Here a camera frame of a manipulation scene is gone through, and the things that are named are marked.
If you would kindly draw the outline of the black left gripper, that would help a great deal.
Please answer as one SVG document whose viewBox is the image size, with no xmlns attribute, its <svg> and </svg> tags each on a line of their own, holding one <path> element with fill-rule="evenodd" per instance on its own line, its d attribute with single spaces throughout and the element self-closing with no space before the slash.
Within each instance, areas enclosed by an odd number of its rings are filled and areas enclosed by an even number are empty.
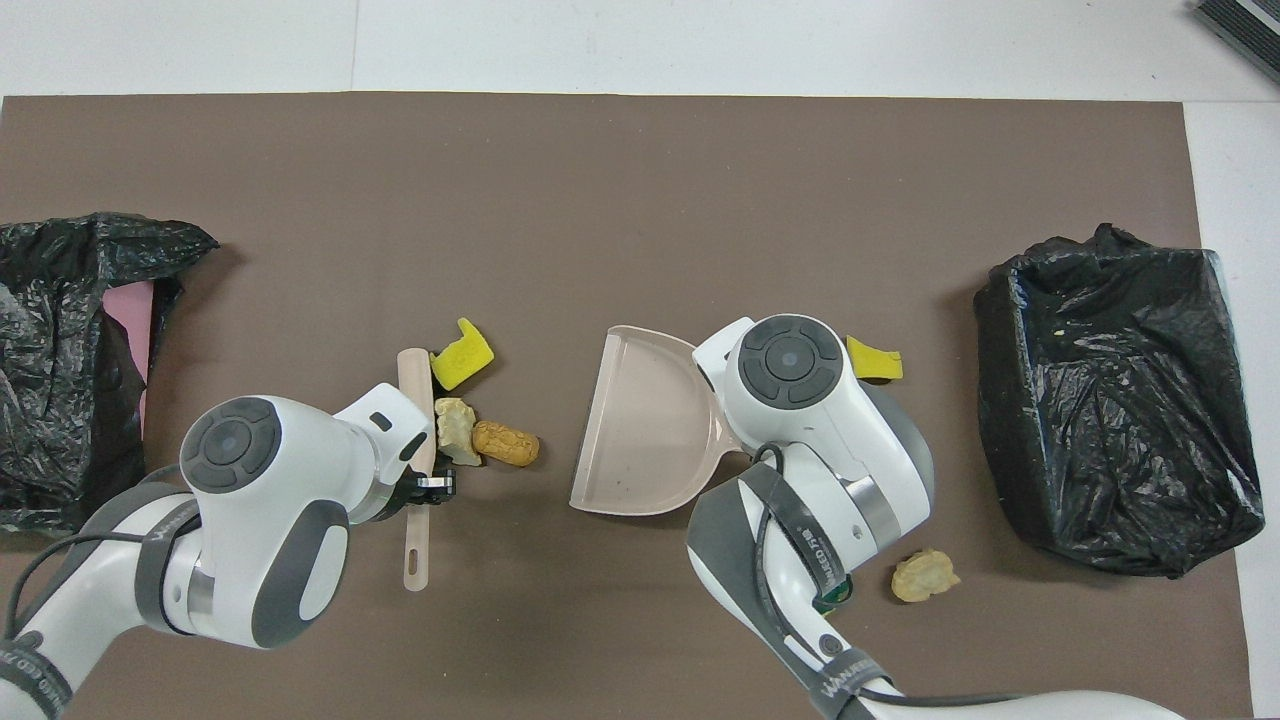
<svg viewBox="0 0 1280 720">
<path fill-rule="evenodd" d="M 378 520 L 385 521 L 393 518 L 406 505 L 448 502 L 456 497 L 456 470 L 442 470 L 435 475 L 428 475 L 406 468 L 385 506 L 378 514 Z"/>
</svg>

